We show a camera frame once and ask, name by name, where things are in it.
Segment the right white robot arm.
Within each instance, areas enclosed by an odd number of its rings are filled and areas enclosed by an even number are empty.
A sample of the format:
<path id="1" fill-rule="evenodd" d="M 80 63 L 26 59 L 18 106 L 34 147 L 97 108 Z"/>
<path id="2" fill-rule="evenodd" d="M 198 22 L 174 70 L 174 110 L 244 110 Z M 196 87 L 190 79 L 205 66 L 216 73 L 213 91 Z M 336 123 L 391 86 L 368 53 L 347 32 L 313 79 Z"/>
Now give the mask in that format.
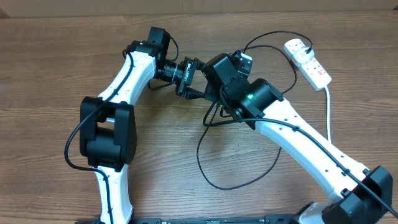
<path id="1" fill-rule="evenodd" d="M 205 95 L 220 102 L 229 123 L 245 122 L 278 144 L 318 183 L 325 203 L 310 203 L 292 223 L 377 223 L 393 216 L 393 178 L 385 168 L 369 170 L 312 128 L 268 81 L 248 81 L 251 58 L 219 54 L 200 69 L 208 81 Z"/>

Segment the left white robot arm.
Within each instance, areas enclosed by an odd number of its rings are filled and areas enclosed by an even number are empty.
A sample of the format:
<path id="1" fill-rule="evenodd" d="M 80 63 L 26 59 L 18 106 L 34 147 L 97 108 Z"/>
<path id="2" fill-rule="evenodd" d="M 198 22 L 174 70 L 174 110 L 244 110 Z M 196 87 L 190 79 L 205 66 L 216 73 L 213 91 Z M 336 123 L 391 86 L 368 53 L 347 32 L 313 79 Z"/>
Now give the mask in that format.
<path id="1" fill-rule="evenodd" d="M 79 147 L 98 180 L 102 212 L 97 223 L 131 223 L 133 206 L 128 191 L 128 166 L 137 147 L 134 107 L 144 87 L 158 78 L 184 87 L 202 62 L 166 59 L 168 43 L 134 41 L 125 51 L 125 62 L 113 82 L 96 98 L 85 97 L 80 106 Z"/>

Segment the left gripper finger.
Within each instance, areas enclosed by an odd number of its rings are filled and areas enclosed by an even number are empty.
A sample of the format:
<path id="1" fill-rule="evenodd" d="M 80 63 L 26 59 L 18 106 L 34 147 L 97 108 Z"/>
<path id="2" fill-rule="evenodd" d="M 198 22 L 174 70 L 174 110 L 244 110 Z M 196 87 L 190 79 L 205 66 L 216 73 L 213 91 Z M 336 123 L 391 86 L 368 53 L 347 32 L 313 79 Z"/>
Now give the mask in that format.
<path id="1" fill-rule="evenodd" d="M 193 67 L 195 69 L 201 69 L 205 65 L 205 62 L 201 61 L 199 58 L 193 59 Z"/>
<path id="2" fill-rule="evenodd" d="M 193 88 L 187 87 L 185 89 L 185 99 L 186 100 L 194 100 L 199 98 L 204 98 L 205 95 L 203 92 L 195 90 Z"/>

